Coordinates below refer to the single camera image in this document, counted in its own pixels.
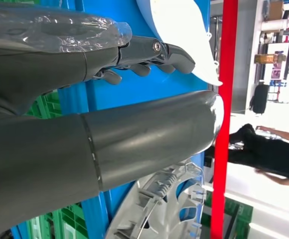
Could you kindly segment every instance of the box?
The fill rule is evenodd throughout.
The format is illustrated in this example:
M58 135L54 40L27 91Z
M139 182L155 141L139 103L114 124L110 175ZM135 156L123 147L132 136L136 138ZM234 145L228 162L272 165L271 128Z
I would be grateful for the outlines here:
M283 17L283 1L272 1L268 9L268 20L279 20Z

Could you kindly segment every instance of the hand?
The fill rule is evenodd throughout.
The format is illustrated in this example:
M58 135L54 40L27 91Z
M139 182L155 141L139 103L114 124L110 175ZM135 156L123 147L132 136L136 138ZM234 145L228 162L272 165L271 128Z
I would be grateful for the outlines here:
M258 174L264 174L265 173L265 171L263 171L262 169L259 169L259 168L256 168L256 169L254 169L254 171L256 173L258 173Z
M262 130L262 131L270 131L271 130L270 128L265 127L265 126L257 126L256 130L258 130L258 129Z

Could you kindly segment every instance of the robotic hand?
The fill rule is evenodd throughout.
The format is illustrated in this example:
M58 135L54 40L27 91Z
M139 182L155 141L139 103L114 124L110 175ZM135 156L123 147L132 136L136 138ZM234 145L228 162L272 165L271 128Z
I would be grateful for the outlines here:
M54 89L90 79L118 84L119 70L146 76L151 65L190 73L194 62L179 47L138 36L82 52L0 47L0 232L182 161L214 141L223 105L210 91L56 119L22 116Z
M151 37L133 36L127 45L119 47L119 56L114 68L132 70L138 76L148 75L151 71L150 65L156 65L168 74L175 69L188 74L195 66L194 61L183 49ZM92 79L104 79L113 85L121 81L118 73L110 70L110 67L98 71Z
M104 79L119 84L119 70L139 76L150 66L188 74L194 61L182 48L155 38L133 36L124 46L89 52L46 53L0 48L0 107L23 115L39 95L87 80Z

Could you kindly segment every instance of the clear plastic wrap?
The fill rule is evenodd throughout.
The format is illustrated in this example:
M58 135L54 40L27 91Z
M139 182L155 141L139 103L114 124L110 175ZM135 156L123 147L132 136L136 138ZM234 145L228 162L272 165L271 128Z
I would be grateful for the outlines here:
M49 53L85 52L126 45L126 22L31 4L0 3L0 48Z

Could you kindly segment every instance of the black bag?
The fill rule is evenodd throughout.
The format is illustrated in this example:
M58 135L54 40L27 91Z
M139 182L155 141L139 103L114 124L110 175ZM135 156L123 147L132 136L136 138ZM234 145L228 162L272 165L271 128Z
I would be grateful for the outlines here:
M262 114L265 111L268 95L268 85L258 85L250 103L250 109L256 114Z

